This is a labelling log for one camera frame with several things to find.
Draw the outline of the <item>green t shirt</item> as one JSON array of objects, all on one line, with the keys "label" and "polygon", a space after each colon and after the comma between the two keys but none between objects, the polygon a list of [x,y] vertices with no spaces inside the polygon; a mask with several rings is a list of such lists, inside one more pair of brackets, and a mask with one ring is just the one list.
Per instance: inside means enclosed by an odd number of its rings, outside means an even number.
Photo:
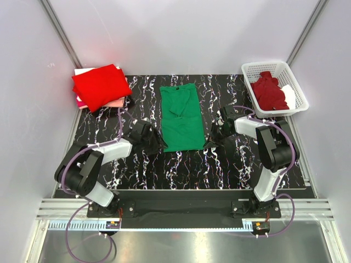
[{"label": "green t shirt", "polygon": [[205,135],[195,84],[161,87],[160,92],[165,152],[203,149]]}]

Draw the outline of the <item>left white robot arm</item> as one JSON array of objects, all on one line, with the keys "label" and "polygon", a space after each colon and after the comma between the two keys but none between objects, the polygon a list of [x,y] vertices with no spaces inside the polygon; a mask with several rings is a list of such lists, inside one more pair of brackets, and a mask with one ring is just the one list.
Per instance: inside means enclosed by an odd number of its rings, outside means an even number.
[{"label": "left white robot arm", "polygon": [[134,152],[153,155],[168,145],[158,130],[148,121],[136,121],[125,135],[117,139],[84,145],[74,143],[54,174],[64,191],[78,195],[95,204],[107,217],[114,216],[119,207],[118,194],[98,182],[101,167]]}]

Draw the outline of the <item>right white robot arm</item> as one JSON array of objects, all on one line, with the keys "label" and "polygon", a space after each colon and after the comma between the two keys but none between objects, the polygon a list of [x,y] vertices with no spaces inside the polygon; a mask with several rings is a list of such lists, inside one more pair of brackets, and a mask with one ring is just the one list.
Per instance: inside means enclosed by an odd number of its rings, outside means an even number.
[{"label": "right white robot arm", "polygon": [[235,112],[235,108],[226,106],[219,110],[219,117],[212,123],[209,138],[203,147],[223,146],[226,138],[237,134],[256,139],[263,168],[241,213],[261,217],[273,207],[283,176],[299,159],[299,149],[286,121],[256,119],[253,117],[254,111],[245,115]]}]

